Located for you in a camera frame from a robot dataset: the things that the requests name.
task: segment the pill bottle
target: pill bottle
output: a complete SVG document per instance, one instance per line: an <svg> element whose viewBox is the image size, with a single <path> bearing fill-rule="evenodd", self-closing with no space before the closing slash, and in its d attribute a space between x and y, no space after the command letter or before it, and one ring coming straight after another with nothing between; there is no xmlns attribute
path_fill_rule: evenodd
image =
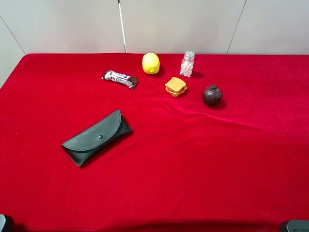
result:
<svg viewBox="0 0 309 232"><path fill-rule="evenodd" d="M182 64L180 66L180 75L191 77L193 65L194 65L194 56L193 51L186 51L183 56Z"/></svg>

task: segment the yellow lemon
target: yellow lemon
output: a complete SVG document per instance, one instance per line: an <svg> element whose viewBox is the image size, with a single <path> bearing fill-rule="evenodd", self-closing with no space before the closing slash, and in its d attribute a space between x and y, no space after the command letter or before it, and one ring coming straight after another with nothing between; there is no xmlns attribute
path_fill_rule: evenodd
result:
<svg viewBox="0 0 309 232"><path fill-rule="evenodd" d="M147 53L142 60L143 70L147 74L156 74L160 69L159 57L155 53Z"/></svg>

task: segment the toy sandwich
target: toy sandwich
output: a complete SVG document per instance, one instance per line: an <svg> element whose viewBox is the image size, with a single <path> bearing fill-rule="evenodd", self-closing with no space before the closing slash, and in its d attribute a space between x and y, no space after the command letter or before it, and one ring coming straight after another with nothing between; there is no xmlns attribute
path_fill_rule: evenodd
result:
<svg viewBox="0 0 309 232"><path fill-rule="evenodd" d="M165 90L174 97L184 93L186 89L187 86L185 82L177 77L172 77L172 79L165 84Z"/></svg>

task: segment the black object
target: black object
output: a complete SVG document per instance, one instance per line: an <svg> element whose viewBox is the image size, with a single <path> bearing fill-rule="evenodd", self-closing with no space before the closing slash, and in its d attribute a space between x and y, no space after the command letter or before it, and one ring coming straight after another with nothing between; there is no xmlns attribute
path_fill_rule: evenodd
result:
<svg viewBox="0 0 309 232"><path fill-rule="evenodd" d="M13 226L13 218L0 214L0 232L11 232Z"/></svg>
<svg viewBox="0 0 309 232"><path fill-rule="evenodd" d="M220 102L222 98L221 90L216 86L208 86L202 94L202 99L206 105L213 106Z"/></svg>
<svg viewBox="0 0 309 232"><path fill-rule="evenodd" d="M309 221L289 220L280 226L281 232L309 232Z"/></svg>
<svg viewBox="0 0 309 232"><path fill-rule="evenodd" d="M131 127L121 117L120 110L116 110L61 146L80 167L91 156L131 131Z"/></svg>

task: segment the red velvet cloth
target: red velvet cloth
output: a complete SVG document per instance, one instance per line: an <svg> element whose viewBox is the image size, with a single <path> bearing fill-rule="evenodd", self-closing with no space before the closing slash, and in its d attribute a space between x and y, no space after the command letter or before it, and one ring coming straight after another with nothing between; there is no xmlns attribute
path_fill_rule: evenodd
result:
<svg viewBox="0 0 309 232"><path fill-rule="evenodd" d="M0 90L0 213L26 231L278 231L309 219L309 56L32 54ZM101 80L135 75L132 90ZM216 84L223 101L208 108ZM78 168L60 145L120 109L133 133Z"/></svg>

